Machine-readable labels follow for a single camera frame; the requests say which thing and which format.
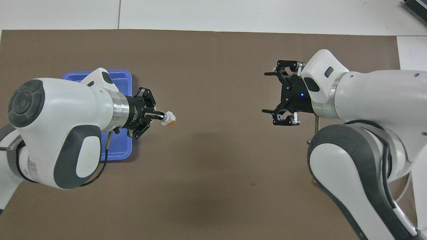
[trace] black button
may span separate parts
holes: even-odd
[[[33,79],[33,80],[29,80],[28,82],[24,83],[21,85],[21,87],[19,89],[21,90],[29,90],[31,92],[34,92],[35,90],[40,88],[40,80],[38,79]]]
[[[27,114],[33,118],[38,110],[40,109],[40,104],[41,104],[41,94],[36,94],[34,95],[34,97],[32,98],[32,105],[31,107],[28,109]]]
[[[332,67],[328,67],[328,69],[325,72],[325,76],[329,77],[332,72],[333,72],[333,68]]]
[[[31,105],[31,95],[25,91],[19,91],[13,99],[13,110],[17,114],[23,114]]]
[[[104,81],[113,84],[113,81],[110,78],[110,75],[108,75],[107,72],[102,72],[102,78],[104,79]]]

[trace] white tile floor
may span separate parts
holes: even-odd
[[[117,28],[392,35],[399,36],[401,69],[427,71],[427,26],[402,2],[0,0],[0,35],[2,29]]]

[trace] blue tray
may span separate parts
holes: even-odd
[[[127,96],[132,96],[132,75],[126,70],[107,70],[108,74],[117,86],[119,91]],[[62,79],[80,82],[92,71],[70,72],[66,73]],[[105,142],[107,141],[107,132],[101,132],[101,160],[105,158]],[[119,134],[111,136],[110,147],[108,148],[108,161],[123,160],[132,152],[132,138],[127,136],[127,129],[120,129]]]

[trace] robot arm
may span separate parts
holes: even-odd
[[[22,84],[8,104],[11,125],[0,131],[0,209],[23,181],[60,189],[84,184],[97,168],[101,131],[139,138],[153,120],[172,125],[175,116],[157,111],[149,89],[121,94],[99,68],[82,82],[40,78]]]
[[[427,144],[427,73],[350,72],[328,50],[320,50],[307,64],[278,61],[274,72],[266,75],[276,75],[282,83],[281,103],[275,110],[263,110],[271,114],[274,125],[298,125],[298,111],[347,122],[316,132],[308,141],[307,160],[315,182],[357,236],[427,239],[388,189],[389,182],[411,170]],[[293,115],[284,119],[286,111]]]

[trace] brown surface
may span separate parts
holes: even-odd
[[[178,121],[152,124],[129,159],[90,186],[24,182],[0,218],[0,239],[357,239],[308,171],[314,116],[279,127],[261,113],[280,99],[278,80],[263,73],[322,48],[353,71],[399,68],[395,37],[4,30],[4,106],[29,79],[104,67],[129,70],[134,91],[152,89]]]

